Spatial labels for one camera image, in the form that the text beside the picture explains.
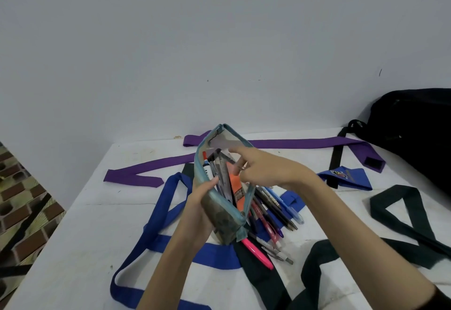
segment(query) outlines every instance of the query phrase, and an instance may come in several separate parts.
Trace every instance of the black backpack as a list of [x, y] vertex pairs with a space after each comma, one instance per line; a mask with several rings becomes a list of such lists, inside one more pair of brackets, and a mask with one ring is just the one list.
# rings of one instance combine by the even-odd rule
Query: black backpack
[[371, 106], [348, 133], [396, 153], [451, 196], [451, 89], [397, 90]]

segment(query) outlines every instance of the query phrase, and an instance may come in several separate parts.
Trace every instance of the pencil case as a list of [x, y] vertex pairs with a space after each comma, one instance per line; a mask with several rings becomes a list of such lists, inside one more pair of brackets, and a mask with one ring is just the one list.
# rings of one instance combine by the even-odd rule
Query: pencil case
[[[209, 180], [203, 169], [204, 151], [209, 156], [218, 148], [228, 150], [236, 146], [252, 147], [252, 144], [235, 132], [229, 125], [217, 125], [199, 144], [194, 156], [194, 178], [196, 182], [200, 184]], [[234, 160], [238, 160], [239, 155], [232, 154], [232, 156]], [[237, 241], [241, 241], [247, 237], [247, 232], [243, 226], [249, 214], [254, 191], [254, 186], [247, 186], [242, 212], [236, 209], [215, 188], [212, 188], [202, 199], [201, 205], [211, 223], [215, 226], [215, 233], [222, 244], [230, 244], [235, 238]]]

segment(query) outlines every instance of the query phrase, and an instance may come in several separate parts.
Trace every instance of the hand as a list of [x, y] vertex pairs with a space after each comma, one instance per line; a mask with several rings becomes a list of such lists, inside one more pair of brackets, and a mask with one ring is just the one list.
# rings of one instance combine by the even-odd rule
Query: hand
[[188, 196], [185, 208], [172, 238], [183, 242], [194, 257], [201, 249], [213, 230], [213, 225], [200, 204], [206, 193], [219, 181], [218, 177], [196, 186]]
[[292, 190], [296, 183], [304, 184], [320, 180], [308, 167], [258, 148], [238, 146], [230, 148], [229, 151], [241, 155], [234, 165], [236, 175], [247, 163], [240, 173], [242, 182], [259, 186], [280, 186]]

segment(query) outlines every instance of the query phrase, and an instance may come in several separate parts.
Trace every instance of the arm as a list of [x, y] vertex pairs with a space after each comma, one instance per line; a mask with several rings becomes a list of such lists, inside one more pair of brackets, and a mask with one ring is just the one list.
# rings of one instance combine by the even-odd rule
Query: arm
[[302, 199], [330, 239], [373, 309], [417, 309], [435, 286], [366, 226], [312, 170], [256, 148], [231, 149], [241, 155], [243, 182], [279, 185]]
[[218, 178], [215, 177], [189, 195], [179, 224], [136, 310], [177, 309], [191, 262], [213, 229], [200, 201], [217, 182]]

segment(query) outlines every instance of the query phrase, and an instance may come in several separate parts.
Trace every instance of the table surface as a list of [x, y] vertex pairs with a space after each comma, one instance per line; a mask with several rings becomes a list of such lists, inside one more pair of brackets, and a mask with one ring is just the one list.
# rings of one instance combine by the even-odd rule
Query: table surface
[[[324, 138], [336, 136], [339, 128], [256, 133], [245, 135], [246, 139], [301, 139]], [[97, 169], [68, 210], [51, 239], [33, 264], [26, 278], [15, 292], [6, 307], [13, 309], [126, 309], [115, 302], [109, 291], [111, 277], [128, 256], [138, 241], [143, 225], [148, 221], [155, 203], [160, 195], [159, 188], [125, 186], [103, 182], [108, 169], [119, 169], [154, 159], [194, 153], [196, 148], [185, 148], [183, 139], [139, 141], [133, 143], [113, 144], [105, 154]], [[366, 192], [339, 187], [337, 194], [346, 204], [371, 227], [378, 235], [417, 244], [414, 240], [395, 233], [369, 215], [369, 197], [380, 193], [394, 184], [414, 186], [422, 194], [424, 206], [437, 240], [451, 246], [451, 199], [440, 192], [423, 175], [405, 163], [398, 156], [381, 148], [378, 153], [387, 161], [384, 171], [379, 174], [364, 168], [373, 186], [373, 191]], [[332, 148], [321, 149], [269, 149], [268, 152], [299, 161], [316, 172], [327, 170]], [[344, 148], [341, 165], [348, 168], [362, 167], [348, 147]], [[144, 173], [143, 175], [159, 176], [164, 180], [178, 171], [183, 165], [167, 167]], [[172, 206], [183, 201], [186, 188], [179, 184], [172, 201]], [[397, 202], [389, 210], [401, 221], [410, 224], [403, 203]], [[305, 207], [300, 212], [305, 224], [299, 230], [290, 232], [284, 229], [283, 244], [285, 250], [295, 261], [293, 266], [274, 262], [290, 296], [293, 298], [302, 289], [300, 273], [303, 262], [313, 243], [325, 239], [326, 235]], [[171, 235], [176, 222], [162, 231]], [[143, 289], [150, 279], [161, 254], [145, 252], [140, 259], [128, 268], [118, 279], [118, 284]], [[451, 295], [451, 267], [440, 262], [442, 271], [429, 276], [447, 294]], [[352, 278], [345, 266], [334, 265], [333, 268], [322, 265], [323, 273], [329, 282], [322, 288], [336, 289], [338, 296], [331, 296], [320, 302], [323, 309], [369, 309], [368, 303], [355, 284], [351, 288], [342, 282]], [[426, 275], [431, 273], [422, 270]], [[237, 273], [224, 273], [221, 283], [227, 285], [227, 291], [215, 294], [214, 282], [207, 268], [191, 268], [182, 298], [189, 295], [193, 302], [207, 304], [208, 297], [224, 299], [223, 309], [233, 309], [239, 304], [234, 300], [245, 297], [254, 308], [261, 308], [259, 296], [251, 284]]]

